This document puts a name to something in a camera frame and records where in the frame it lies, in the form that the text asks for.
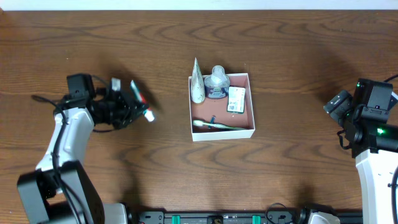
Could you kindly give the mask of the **teal small packet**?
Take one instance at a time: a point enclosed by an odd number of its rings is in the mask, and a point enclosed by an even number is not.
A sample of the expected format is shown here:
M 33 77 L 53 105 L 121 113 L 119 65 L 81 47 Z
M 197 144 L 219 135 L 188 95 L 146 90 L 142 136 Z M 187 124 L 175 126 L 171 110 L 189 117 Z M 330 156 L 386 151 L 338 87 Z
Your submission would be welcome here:
M 134 93 L 135 97 L 137 98 L 137 100 L 140 103 L 144 103 L 146 105 L 149 105 L 146 102 L 146 99 L 142 95 L 141 91 L 138 89 L 138 87 L 137 87 L 137 85 L 136 85 L 134 80 L 132 80 L 131 83 L 130 83 L 130 89 L 132 90 L 132 92 Z M 151 110 L 150 107 L 145 109 L 143 114 L 144 114 L 144 117 L 146 118 L 146 120 L 148 120 L 148 122 L 153 122 L 155 120 L 155 116 L 154 116 L 153 111 Z

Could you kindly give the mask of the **green white toothbrush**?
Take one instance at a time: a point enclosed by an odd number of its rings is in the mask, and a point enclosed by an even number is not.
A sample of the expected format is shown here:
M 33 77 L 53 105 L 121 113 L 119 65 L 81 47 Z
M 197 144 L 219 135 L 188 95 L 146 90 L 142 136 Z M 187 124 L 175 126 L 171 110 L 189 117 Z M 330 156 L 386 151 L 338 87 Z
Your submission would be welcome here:
M 210 126 L 212 128 L 218 128 L 218 129 L 230 129 L 230 130 L 235 130 L 235 131 L 240 131 L 240 130 L 245 130 L 245 128 L 239 128 L 239 127 L 232 127 L 232 126 L 227 126 L 224 124 L 219 124 L 219 123 L 207 123 L 201 120 L 193 120 L 192 124 L 194 126 L 200 127 L 200 126 Z

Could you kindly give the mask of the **blue disposable razor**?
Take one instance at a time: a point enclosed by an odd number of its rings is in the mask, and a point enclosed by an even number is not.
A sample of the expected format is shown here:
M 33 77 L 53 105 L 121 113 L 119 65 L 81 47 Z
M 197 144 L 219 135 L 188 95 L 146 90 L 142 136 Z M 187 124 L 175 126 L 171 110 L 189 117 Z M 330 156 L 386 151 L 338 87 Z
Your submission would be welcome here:
M 216 116 L 214 116 L 214 115 L 211 117 L 210 124 L 213 124 L 213 123 L 214 123 L 215 118 L 216 118 Z

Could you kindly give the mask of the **clear foam soap pump bottle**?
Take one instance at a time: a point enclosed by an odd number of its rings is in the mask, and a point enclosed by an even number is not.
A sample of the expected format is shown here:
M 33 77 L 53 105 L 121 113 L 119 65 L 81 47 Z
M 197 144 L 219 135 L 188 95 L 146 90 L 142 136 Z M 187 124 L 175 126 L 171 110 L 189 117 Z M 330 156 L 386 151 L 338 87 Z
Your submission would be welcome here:
M 211 99 L 227 97 L 230 86 L 229 76 L 221 65 L 216 65 L 212 69 L 211 75 L 204 79 L 205 96 Z

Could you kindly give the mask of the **green Dettol soap box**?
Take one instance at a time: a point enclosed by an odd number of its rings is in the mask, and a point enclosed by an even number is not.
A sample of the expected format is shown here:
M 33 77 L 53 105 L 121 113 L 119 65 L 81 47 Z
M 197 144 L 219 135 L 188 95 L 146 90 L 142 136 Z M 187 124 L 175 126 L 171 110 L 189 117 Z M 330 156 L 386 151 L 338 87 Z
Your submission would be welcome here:
M 227 112 L 244 113 L 246 89 L 243 87 L 230 86 L 228 88 Z

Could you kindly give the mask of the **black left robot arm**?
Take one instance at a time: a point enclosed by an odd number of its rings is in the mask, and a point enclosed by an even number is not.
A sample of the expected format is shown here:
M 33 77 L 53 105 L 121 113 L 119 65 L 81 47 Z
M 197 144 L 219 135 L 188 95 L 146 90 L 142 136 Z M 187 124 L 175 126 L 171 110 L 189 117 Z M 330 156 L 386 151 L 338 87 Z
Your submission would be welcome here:
M 131 93 L 112 78 L 95 88 L 95 76 L 67 77 L 68 94 L 53 103 L 55 128 L 50 144 L 34 171 L 20 175 L 17 190 L 30 223 L 131 223 L 123 203 L 103 203 L 83 168 L 86 147 L 98 124 L 126 128 L 149 105 L 135 81 Z

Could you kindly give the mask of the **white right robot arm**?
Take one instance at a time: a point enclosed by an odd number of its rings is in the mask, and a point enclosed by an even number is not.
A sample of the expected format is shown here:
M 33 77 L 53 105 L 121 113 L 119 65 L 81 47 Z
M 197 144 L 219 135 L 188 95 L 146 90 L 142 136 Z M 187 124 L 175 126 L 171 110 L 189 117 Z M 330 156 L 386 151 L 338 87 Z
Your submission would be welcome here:
M 397 223 L 397 126 L 387 122 L 396 104 L 391 83 L 360 78 L 353 94 L 343 90 L 323 107 L 355 159 L 364 223 Z

